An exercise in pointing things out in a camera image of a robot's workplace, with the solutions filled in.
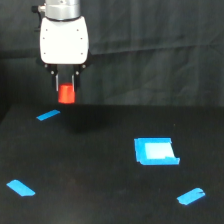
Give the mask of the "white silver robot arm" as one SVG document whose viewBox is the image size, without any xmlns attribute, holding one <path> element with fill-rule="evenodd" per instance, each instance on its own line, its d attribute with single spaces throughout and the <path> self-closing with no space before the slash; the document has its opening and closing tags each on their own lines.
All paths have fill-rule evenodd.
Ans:
<svg viewBox="0 0 224 224">
<path fill-rule="evenodd" d="M 31 11 L 39 17 L 40 58 L 53 76 L 55 90 L 59 90 L 58 66 L 72 65 L 71 83 L 76 91 L 89 55 L 89 36 L 80 0 L 44 0 L 43 5 L 32 6 Z"/>
</svg>

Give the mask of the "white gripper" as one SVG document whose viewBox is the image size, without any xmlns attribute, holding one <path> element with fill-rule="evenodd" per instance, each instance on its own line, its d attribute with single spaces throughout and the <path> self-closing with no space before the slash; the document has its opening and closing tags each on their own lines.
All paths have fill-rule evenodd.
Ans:
<svg viewBox="0 0 224 224">
<path fill-rule="evenodd" d="M 58 65 L 75 65 L 85 68 L 89 60 L 89 36 L 83 16 L 70 21 L 42 19 L 40 28 L 40 57 L 51 75 L 55 76 L 55 88 L 59 89 Z M 77 77 L 72 75 L 73 89 L 77 89 Z"/>
</svg>

